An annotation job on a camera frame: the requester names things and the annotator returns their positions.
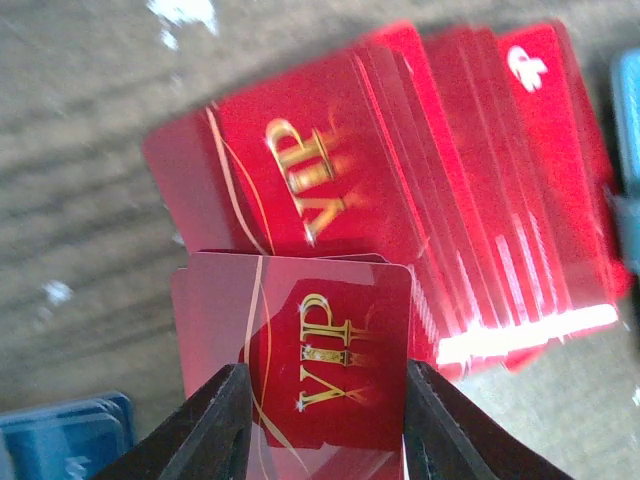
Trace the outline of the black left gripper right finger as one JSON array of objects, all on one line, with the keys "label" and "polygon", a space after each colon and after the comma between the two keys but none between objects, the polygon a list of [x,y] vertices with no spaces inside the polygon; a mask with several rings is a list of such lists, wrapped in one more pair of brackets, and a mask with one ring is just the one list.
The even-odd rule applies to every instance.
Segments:
[{"label": "black left gripper right finger", "polygon": [[407,366],[407,479],[568,479],[430,365]]}]

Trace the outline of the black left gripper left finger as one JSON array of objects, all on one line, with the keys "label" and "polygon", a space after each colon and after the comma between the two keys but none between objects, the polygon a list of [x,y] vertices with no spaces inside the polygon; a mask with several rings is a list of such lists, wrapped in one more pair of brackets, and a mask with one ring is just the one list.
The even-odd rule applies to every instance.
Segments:
[{"label": "black left gripper left finger", "polygon": [[223,366],[96,479],[244,479],[251,442],[248,366]]}]

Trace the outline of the red VIP credit card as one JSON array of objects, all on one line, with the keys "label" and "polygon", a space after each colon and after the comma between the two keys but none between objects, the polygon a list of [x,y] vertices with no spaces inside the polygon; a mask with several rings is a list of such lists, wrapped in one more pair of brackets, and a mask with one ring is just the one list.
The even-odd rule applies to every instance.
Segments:
[{"label": "red VIP credit card", "polygon": [[199,252],[173,273],[186,394],[249,369],[249,478],[402,477],[411,290],[383,262]]}]

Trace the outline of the blue card holder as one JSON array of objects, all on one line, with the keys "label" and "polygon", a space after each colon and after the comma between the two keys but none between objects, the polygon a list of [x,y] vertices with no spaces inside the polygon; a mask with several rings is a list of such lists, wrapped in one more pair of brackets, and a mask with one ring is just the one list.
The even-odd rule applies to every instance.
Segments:
[{"label": "blue card holder", "polygon": [[639,49],[612,64],[611,86],[624,194],[613,197],[622,256],[639,274]]}]

